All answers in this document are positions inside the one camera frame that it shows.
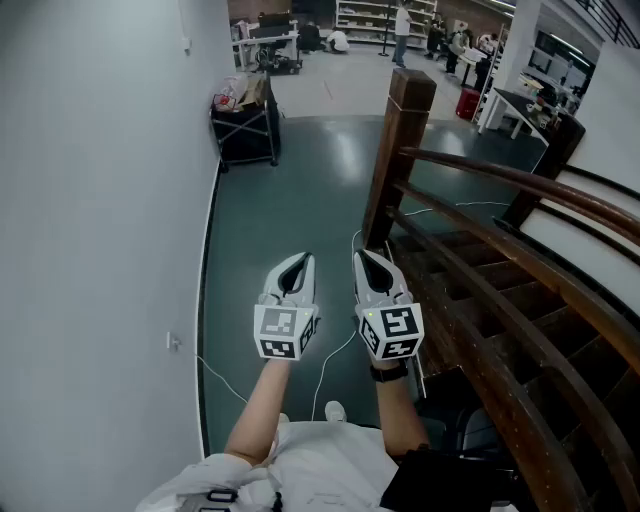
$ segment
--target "white pillar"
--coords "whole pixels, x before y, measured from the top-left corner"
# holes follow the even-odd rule
[[[526,0],[518,2],[518,6],[514,12],[511,28],[509,29],[509,37],[504,47],[504,53],[500,61],[500,67],[493,80],[493,87],[513,91],[518,85],[518,77],[520,72],[529,62],[531,57],[531,47],[533,46],[536,34],[536,25],[540,16],[540,6],[542,0]],[[485,105],[492,105],[495,92],[493,88],[489,93],[489,98]],[[479,124],[485,122],[489,116],[489,108],[485,107],[480,115]],[[489,120],[488,128],[496,129],[500,126],[502,116],[504,115],[505,106],[501,103],[498,108],[494,109],[494,114]]]

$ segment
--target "green floor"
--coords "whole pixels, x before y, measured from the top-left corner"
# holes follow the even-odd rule
[[[268,162],[236,166],[220,179],[205,283],[204,357],[245,397],[264,364],[252,332],[253,306],[267,272],[297,252],[316,257],[322,319],[303,360],[294,365],[284,404],[292,421],[310,419],[322,362],[354,330],[350,245],[362,223],[382,122],[364,116],[283,120],[279,167]],[[530,170],[542,151],[530,137],[478,136],[470,125],[456,122],[429,125],[422,147],[522,170]],[[426,162],[416,164],[412,182],[453,202],[514,197],[495,182]],[[409,200],[402,205],[406,212],[417,209]],[[469,207],[486,218],[503,210]],[[449,229],[433,213],[415,219],[433,230]],[[210,451],[220,451],[244,404],[208,372],[204,399]],[[349,421],[378,424],[375,387],[360,339],[327,365],[316,419],[324,419],[328,400],[342,402]]]

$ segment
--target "white shirt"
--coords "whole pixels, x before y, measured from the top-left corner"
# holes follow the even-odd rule
[[[411,16],[409,16],[409,11],[404,7],[398,7],[398,12],[396,12],[396,35],[408,36],[410,27]]]
[[[347,36],[344,32],[340,32],[339,30],[331,32],[331,34],[329,34],[329,37],[327,37],[327,43],[330,43],[331,41],[335,41],[334,48],[339,52],[346,52],[349,49]]]
[[[498,41],[491,39],[491,34],[485,34],[478,39],[478,47],[485,53],[493,53],[498,47]]]
[[[216,454],[149,495],[136,512],[199,510],[216,488],[235,489],[231,512],[271,510],[275,492],[284,510],[374,512],[398,466],[384,450],[382,432],[342,422],[282,423],[277,445],[262,466]]]

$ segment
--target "wall outlet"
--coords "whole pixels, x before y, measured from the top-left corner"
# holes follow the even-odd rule
[[[167,350],[169,352],[177,352],[181,345],[182,342],[173,333],[167,333]]]

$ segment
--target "shelf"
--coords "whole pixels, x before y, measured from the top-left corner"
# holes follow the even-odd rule
[[[383,44],[384,41],[378,40],[378,39],[367,39],[364,37],[347,37],[347,41],[349,41],[350,43],[377,43],[377,44]],[[395,46],[396,42],[395,41],[387,41],[387,46]],[[424,50],[424,48],[418,44],[408,44],[407,48],[413,48],[415,50]]]
[[[340,24],[337,24],[336,27],[338,27],[338,28],[351,28],[351,29],[356,29],[356,30],[370,30],[370,31],[373,31],[373,32],[384,32],[385,31],[385,29],[381,28],[381,27],[365,27],[364,25],[340,25]],[[425,36],[424,34],[418,34],[417,32],[411,32],[408,37],[418,37],[420,39],[426,39],[427,38],[427,36]]]
[[[374,16],[373,14],[360,14],[360,13],[348,13],[348,12],[339,12],[338,16],[351,16],[353,18],[371,18],[379,21],[386,21],[386,16]],[[395,18],[389,18],[389,21],[396,21]],[[418,25],[419,27],[424,27],[424,23],[418,23],[417,21],[412,21],[412,25]]]
[[[431,2],[424,2],[426,4],[429,5],[435,5]],[[359,1],[352,1],[352,0],[339,0],[338,4],[353,4],[353,5],[368,5],[368,6],[372,6],[372,7],[380,7],[382,9],[386,9],[387,8],[387,4],[382,4],[382,3],[373,3],[373,2],[359,2]],[[397,6],[392,5],[391,6],[392,9],[398,9]],[[416,14],[424,14],[425,16],[430,16],[433,18],[433,13],[432,12],[426,12],[426,11],[418,11],[417,9],[407,9],[409,12],[414,12]]]
[[[387,8],[386,4],[374,4],[371,2],[352,2],[351,0],[340,0],[339,4],[355,4],[355,5],[371,5],[373,7],[382,7],[383,9]],[[397,9],[395,5],[391,6],[392,9]]]
[[[416,11],[415,9],[407,9],[409,12],[415,12],[417,14],[424,14],[425,16],[429,16],[431,18],[433,18],[434,14],[432,12],[425,12],[425,11]]]

